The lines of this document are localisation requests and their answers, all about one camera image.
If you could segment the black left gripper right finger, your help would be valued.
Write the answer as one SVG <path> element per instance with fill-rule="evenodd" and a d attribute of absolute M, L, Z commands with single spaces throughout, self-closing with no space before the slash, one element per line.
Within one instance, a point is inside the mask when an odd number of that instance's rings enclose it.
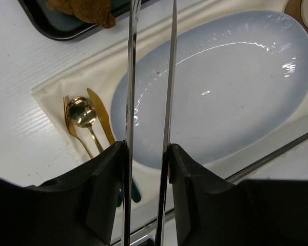
<path fill-rule="evenodd" d="M 308 245 L 308 180 L 232 184 L 169 147 L 178 245 Z"/>

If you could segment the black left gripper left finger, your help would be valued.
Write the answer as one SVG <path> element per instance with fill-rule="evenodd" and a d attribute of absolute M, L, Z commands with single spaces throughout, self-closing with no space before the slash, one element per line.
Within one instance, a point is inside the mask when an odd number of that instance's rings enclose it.
<path fill-rule="evenodd" d="M 125 143 L 40 186 L 0 179 L 0 245 L 109 245 Z"/>

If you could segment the metal tongs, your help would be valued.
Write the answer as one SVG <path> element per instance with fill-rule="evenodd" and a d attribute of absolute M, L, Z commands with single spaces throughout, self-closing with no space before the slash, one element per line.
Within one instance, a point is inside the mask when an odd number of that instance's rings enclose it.
<path fill-rule="evenodd" d="M 172 3 L 170 41 L 154 48 L 140 60 L 136 60 L 139 11 L 140 2 L 131 1 L 126 105 L 126 153 L 128 159 L 123 173 L 124 204 L 121 244 L 130 244 L 132 167 L 133 161 L 138 161 L 154 171 L 161 171 L 155 245 L 162 245 L 177 46 L 177 2 L 173 1 Z"/>

